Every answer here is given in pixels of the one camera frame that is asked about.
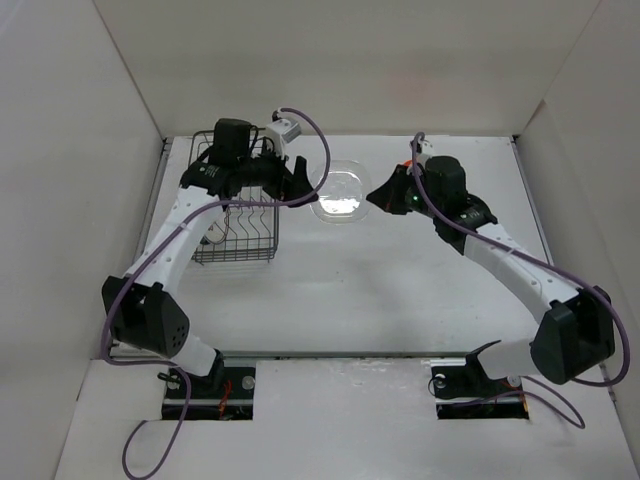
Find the clear glass plate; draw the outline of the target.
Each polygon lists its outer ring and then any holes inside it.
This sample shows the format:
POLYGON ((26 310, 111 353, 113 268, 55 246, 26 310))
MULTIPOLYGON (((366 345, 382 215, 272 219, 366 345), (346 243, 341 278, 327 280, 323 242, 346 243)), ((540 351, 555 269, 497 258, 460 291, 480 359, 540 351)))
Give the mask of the clear glass plate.
POLYGON ((366 195, 371 189, 371 178, 364 165, 354 160, 332 160, 318 200, 311 204, 311 209, 327 224, 356 223, 369 212, 366 195))

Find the white plate red characters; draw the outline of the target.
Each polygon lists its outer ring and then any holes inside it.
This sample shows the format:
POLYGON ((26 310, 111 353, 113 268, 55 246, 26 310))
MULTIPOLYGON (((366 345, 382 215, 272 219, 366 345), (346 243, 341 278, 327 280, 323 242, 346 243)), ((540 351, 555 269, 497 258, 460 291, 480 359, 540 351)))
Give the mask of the white plate red characters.
POLYGON ((201 243, 203 245, 219 245, 226 241, 227 227, 214 223, 204 234, 201 243))

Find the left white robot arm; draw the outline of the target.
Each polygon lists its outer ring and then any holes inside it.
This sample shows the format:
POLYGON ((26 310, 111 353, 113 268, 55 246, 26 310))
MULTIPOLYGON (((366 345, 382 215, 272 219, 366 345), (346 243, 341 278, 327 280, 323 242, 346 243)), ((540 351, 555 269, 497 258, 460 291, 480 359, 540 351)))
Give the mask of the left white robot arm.
POLYGON ((205 233, 231 207, 296 208, 317 201, 306 159, 299 156, 287 167, 286 149, 308 118, 281 107, 264 127, 231 118, 216 122, 211 144, 183 172, 155 237, 122 276, 110 276, 102 286, 105 360, 116 340, 154 354, 201 396, 221 390, 223 355, 193 333, 176 300, 178 286, 205 233))

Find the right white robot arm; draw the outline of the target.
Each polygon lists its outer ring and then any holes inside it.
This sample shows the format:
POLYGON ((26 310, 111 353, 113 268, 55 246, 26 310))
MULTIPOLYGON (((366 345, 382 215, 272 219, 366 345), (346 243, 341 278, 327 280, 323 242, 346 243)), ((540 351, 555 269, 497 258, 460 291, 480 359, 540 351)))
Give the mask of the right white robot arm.
POLYGON ((488 205, 468 192, 457 159, 436 156, 417 169, 399 164, 366 199, 392 215, 431 218, 445 243, 492 274, 536 322, 531 339, 493 341, 468 354, 462 381, 471 392, 483 394, 498 379, 529 374, 562 385, 614 354, 614 322, 602 303, 604 291, 580 288, 525 261, 525 251, 488 205))

